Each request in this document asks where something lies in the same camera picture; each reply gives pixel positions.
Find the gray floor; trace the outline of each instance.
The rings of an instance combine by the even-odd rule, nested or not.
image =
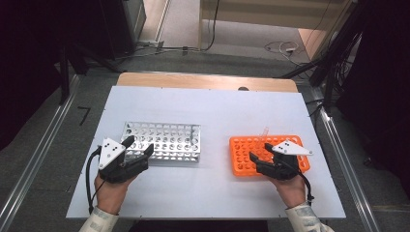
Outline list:
[[[98,66],[80,77],[80,84],[73,104],[44,159],[32,186],[29,188],[9,231],[77,231],[83,220],[65,219],[73,188],[89,150],[99,123],[103,106],[118,74]],[[120,67],[129,72],[153,71],[175,73],[213,73],[258,77],[279,76],[294,69],[286,61],[245,58],[217,54],[168,52],[160,55],[134,57],[125,60]],[[306,102],[312,100],[306,81],[294,77]],[[57,90],[27,122],[13,143],[0,152],[0,201],[4,204],[21,171],[40,142],[59,102]],[[80,122],[84,111],[79,106],[91,107],[84,124]],[[316,107],[307,105],[309,111]],[[363,166],[366,157],[355,129],[333,108],[334,119],[346,152],[355,167],[368,201],[374,209],[381,231],[409,231],[410,213],[404,206],[410,201],[404,194],[398,179],[385,170]],[[346,219],[326,221],[336,231],[365,231],[351,193],[340,170],[335,152],[321,120],[317,120],[317,135],[322,142],[325,156],[339,196],[346,212]],[[382,209],[378,206],[393,206]],[[268,221],[270,231],[291,231],[286,218]],[[115,231],[128,231],[132,221],[120,219]]]
[[[213,17],[214,11],[204,13]],[[172,0],[161,30],[160,41],[164,46],[198,46],[201,27],[201,48],[212,41],[213,20],[203,19],[199,24],[199,1]],[[214,44],[210,54],[233,55],[287,61],[279,52],[294,47],[289,57],[296,64],[309,62],[308,55],[297,28],[272,25],[256,25],[229,21],[218,21],[215,27]]]

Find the cable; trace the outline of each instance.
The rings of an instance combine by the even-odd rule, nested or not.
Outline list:
[[[102,183],[99,185],[99,187],[97,188],[97,190],[96,190],[96,192],[94,192],[94,195],[93,195],[93,197],[91,198],[91,202],[93,202],[94,201],[94,198],[96,197],[96,195],[97,195],[97,192],[99,192],[99,190],[102,188],[102,186],[103,186],[103,184],[106,182],[106,178],[102,181]]]
[[[158,55],[158,54],[162,54],[162,53],[169,52],[169,51],[184,51],[184,50],[183,50],[183,49],[167,49],[167,50],[156,51],[156,52],[154,52],[154,53],[148,53],[148,54],[142,54],[142,55],[132,55],[132,56],[129,56],[128,58],[131,58],[131,57],[144,57],[144,56],[150,56],[150,55]]]
[[[312,101],[306,101],[305,104],[310,104],[310,103],[318,103],[318,102],[322,102],[324,101],[324,99],[319,99],[319,100],[312,100]]]
[[[310,182],[308,181],[308,178],[304,174],[302,174],[301,170],[296,170],[295,168],[293,168],[293,166],[289,165],[287,162],[283,160],[280,160],[279,162],[284,164],[286,167],[293,170],[294,172],[296,172],[299,176],[302,177],[302,179],[304,179],[305,185],[307,185],[307,203],[309,204],[309,206],[311,206],[311,202],[314,199],[314,196],[311,195],[311,186],[310,186]]]
[[[87,160],[87,165],[85,166],[85,187],[87,190],[87,200],[88,200],[88,212],[91,213],[94,210],[93,207],[93,199],[91,198],[91,188],[90,188],[90,166],[91,162],[93,161],[93,158],[98,156],[102,152],[102,147],[99,146],[96,151],[94,151],[91,155],[90,158]]]
[[[345,5],[345,6],[344,6],[344,8],[343,8],[343,10],[342,10],[343,12],[346,10],[346,7],[347,7],[347,6],[348,6],[348,5]],[[341,18],[341,16],[342,16],[342,14],[339,14],[339,15],[338,15],[338,17],[337,17],[337,19],[336,19],[335,23],[337,23],[337,22],[338,22],[338,20]],[[328,49],[330,48],[331,43],[332,43],[332,37],[329,39],[329,42],[328,42]]]
[[[211,1],[208,1],[208,9],[209,9],[209,11],[208,11],[208,26],[207,26],[207,28],[208,28],[208,46],[209,46],[209,44],[211,44],[210,43],[210,37],[209,37],[209,35],[211,35],[211,28],[209,27],[210,22],[211,22],[211,7],[210,7],[210,4],[211,4]]]
[[[211,47],[212,47],[212,45],[214,44],[214,41],[215,41],[215,27],[216,27],[216,24],[217,24],[217,15],[218,15],[218,10],[219,10],[219,8],[220,8],[220,0],[218,0],[218,2],[217,2],[217,7],[216,7],[216,9],[215,9],[215,15],[214,15],[214,23],[213,23],[213,27],[212,27],[212,40],[211,40],[211,43],[208,45],[208,47],[207,48],[205,48],[205,49],[202,49],[202,48],[197,48],[197,47],[189,47],[189,46],[183,46],[183,47],[174,47],[174,46],[164,46],[164,47],[159,47],[160,49],[183,49],[183,51],[207,51],[207,50],[209,50]]]
[[[322,17],[320,18],[319,23],[316,25],[316,27],[314,27],[314,29],[310,32],[310,35],[307,37],[307,45],[308,45],[308,41],[310,40],[311,35],[313,34],[313,32],[320,26],[320,24],[322,24],[323,18],[325,17],[326,12],[329,9],[329,6],[331,5],[332,0],[328,1],[328,5],[326,6],[325,11],[322,14]]]
[[[353,40],[349,43],[346,49],[341,53],[340,57],[338,57],[338,62],[336,63],[336,66],[335,66],[336,82],[334,86],[334,90],[338,94],[342,94],[344,92],[342,85],[343,85],[344,80],[346,79],[346,74],[350,70],[348,64],[352,64],[351,62],[348,61],[348,58],[350,56],[350,53],[353,47],[358,43],[361,37],[362,37],[362,33],[360,32],[354,35]]]
[[[271,48],[269,47],[270,44],[279,44],[279,45],[278,45],[278,51],[273,51],[273,50],[271,50]],[[294,44],[294,45],[295,45],[294,47],[289,47],[289,48],[286,48],[286,49],[285,49],[286,52],[289,53],[289,55],[286,55],[286,54],[284,53],[284,51],[282,50],[282,46],[283,46],[284,44]],[[293,60],[290,59],[290,56],[292,55],[292,53],[295,52],[295,50],[297,50],[297,49],[299,48],[299,44],[296,43],[296,42],[292,42],[292,41],[288,41],[288,42],[270,42],[270,43],[264,45],[263,47],[265,48],[265,50],[267,50],[267,51],[269,51],[269,52],[272,52],[272,53],[280,53],[284,58],[286,58],[286,60],[290,61],[291,63],[293,63],[293,64],[296,65],[296,66],[302,66],[302,64],[299,64],[299,63],[297,63],[297,62],[294,62]]]

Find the white table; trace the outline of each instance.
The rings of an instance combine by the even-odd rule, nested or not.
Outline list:
[[[131,184],[123,218],[269,219],[286,217],[264,177],[235,177],[228,140],[237,135],[297,134],[313,151],[306,173],[320,218],[345,218],[319,141],[299,93],[114,86],[89,154],[103,138],[120,140],[125,122],[201,125],[201,160],[193,167],[150,166]],[[91,176],[97,173],[97,159]],[[85,164],[67,218],[87,218]]]

